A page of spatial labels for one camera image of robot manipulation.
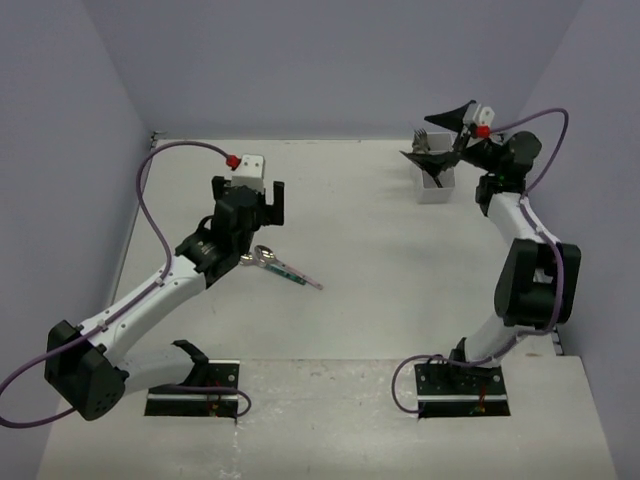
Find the all-silver fork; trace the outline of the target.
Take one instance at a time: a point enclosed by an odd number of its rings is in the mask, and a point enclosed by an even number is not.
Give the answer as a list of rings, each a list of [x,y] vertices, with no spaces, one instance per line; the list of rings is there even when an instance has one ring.
[[[424,129],[415,131],[415,142],[419,150],[423,152],[429,152],[431,150],[428,133]]]

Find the teal handled spoon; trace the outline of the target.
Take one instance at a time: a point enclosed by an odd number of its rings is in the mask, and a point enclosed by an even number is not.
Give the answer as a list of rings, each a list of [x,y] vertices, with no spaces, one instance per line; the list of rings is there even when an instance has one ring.
[[[246,254],[246,255],[242,255],[240,257],[240,264],[242,266],[257,266],[259,268],[262,268],[266,271],[269,271],[270,273],[276,274],[282,278],[285,278],[287,280],[293,281],[299,285],[306,285],[307,282],[302,279],[300,276],[295,275],[293,273],[289,273],[287,271],[285,271],[284,269],[281,269],[280,267],[271,265],[271,264],[267,264],[261,260],[258,260],[257,258],[255,258],[252,254]]]

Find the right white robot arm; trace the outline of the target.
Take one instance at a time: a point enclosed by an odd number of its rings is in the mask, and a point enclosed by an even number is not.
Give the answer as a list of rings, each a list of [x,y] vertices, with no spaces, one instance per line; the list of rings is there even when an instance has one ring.
[[[493,127],[494,111],[475,100],[425,122],[454,133],[450,147],[432,147],[427,133],[414,134],[406,158],[433,179],[465,162],[482,170],[475,202],[509,245],[493,297],[494,312],[475,334],[463,338],[449,356],[429,356],[447,366],[446,380],[467,393],[482,370],[499,367],[523,339],[549,334],[568,321],[575,298],[581,250],[564,243],[534,213],[527,176],[542,143],[521,122]]]

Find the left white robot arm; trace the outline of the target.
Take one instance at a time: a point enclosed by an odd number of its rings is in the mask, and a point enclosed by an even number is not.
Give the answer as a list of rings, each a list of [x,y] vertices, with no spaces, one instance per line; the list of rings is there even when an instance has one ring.
[[[257,178],[216,176],[214,210],[142,285],[107,310],[73,325],[60,321],[48,333],[45,380],[86,421],[106,415],[126,395],[161,387],[195,393],[208,379],[207,358],[177,340],[147,362],[129,351],[179,306],[235,269],[262,227],[284,223],[285,184],[273,199]]]

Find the white three-compartment utensil holder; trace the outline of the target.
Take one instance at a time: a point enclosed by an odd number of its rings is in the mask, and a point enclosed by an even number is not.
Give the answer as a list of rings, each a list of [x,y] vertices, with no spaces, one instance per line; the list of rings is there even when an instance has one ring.
[[[453,143],[453,135],[447,132],[427,132],[431,150],[429,153],[444,153]],[[438,188],[426,172],[420,170],[411,163],[410,176],[414,185],[414,193],[418,204],[443,204],[447,203],[455,188],[455,170],[450,168],[444,171],[438,178],[444,188]]]

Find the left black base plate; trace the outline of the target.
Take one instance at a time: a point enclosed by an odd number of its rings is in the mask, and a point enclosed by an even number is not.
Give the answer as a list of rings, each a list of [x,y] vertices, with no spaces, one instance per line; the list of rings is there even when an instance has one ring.
[[[202,367],[185,381],[184,385],[196,388],[237,389],[239,373],[239,360],[210,360],[207,367]],[[237,394],[172,392],[164,387],[156,387],[147,393],[144,415],[235,419],[239,407],[240,399]]]

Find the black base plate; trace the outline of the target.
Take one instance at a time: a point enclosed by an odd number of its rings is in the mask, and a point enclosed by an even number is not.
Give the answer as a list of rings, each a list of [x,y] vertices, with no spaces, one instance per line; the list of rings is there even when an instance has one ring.
[[[511,415],[501,367],[461,368],[426,361],[414,366],[419,418]]]
[[[207,367],[202,367],[185,381],[184,385],[196,388],[237,389],[239,373],[239,360],[210,360]],[[235,419],[239,407],[240,399],[237,394],[172,392],[164,387],[156,387],[147,393],[144,415]]]

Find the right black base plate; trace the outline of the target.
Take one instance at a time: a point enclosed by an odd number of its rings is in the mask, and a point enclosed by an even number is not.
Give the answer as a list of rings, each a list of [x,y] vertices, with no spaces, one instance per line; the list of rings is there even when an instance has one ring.
[[[461,368],[426,361],[414,366],[419,418],[511,415],[501,367]]]

